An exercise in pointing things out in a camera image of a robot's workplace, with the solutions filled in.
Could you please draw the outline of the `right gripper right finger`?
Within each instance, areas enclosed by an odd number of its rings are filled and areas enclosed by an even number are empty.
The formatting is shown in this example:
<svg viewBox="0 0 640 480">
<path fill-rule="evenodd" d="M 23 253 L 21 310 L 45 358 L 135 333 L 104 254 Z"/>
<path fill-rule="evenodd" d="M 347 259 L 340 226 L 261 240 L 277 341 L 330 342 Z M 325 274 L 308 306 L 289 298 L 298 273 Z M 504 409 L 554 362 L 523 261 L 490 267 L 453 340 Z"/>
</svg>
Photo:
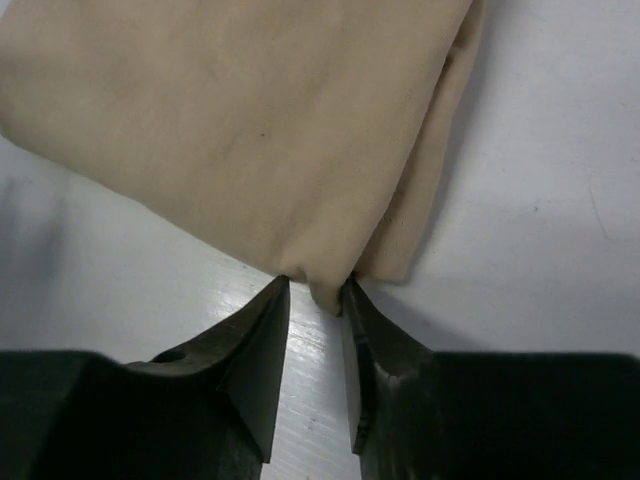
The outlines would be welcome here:
<svg viewBox="0 0 640 480">
<path fill-rule="evenodd" d="M 433 351 L 342 289 L 351 448 L 365 479 L 635 479 L 639 362 Z"/>
</svg>

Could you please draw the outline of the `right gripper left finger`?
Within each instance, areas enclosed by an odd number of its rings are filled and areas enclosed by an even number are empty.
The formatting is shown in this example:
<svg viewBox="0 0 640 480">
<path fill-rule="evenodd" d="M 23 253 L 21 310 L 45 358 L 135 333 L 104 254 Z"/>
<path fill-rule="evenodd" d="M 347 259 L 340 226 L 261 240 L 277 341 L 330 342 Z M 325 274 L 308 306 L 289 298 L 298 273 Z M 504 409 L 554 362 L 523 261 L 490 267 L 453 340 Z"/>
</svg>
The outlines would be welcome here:
<svg viewBox="0 0 640 480">
<path fill-rule="evenodd" d="M 256 479 L 270 460 L 290 288 L 147 362 L 88 351 L 1 355 L 5 479 Z"/>
</svg>

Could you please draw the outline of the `beige t shirt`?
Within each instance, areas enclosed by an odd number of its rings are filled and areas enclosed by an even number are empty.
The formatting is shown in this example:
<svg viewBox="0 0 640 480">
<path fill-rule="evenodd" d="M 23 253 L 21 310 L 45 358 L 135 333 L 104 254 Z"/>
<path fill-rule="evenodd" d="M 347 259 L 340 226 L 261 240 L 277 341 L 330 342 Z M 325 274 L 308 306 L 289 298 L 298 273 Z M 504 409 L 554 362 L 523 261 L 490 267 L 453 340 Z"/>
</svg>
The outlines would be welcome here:
<svg viewBox="0 0 640 480">
<path fill-rule="evenodd" d="M 13 1 L 1 132 L 337 312 L 402 280 L 482 1 Z"/>
</svg>

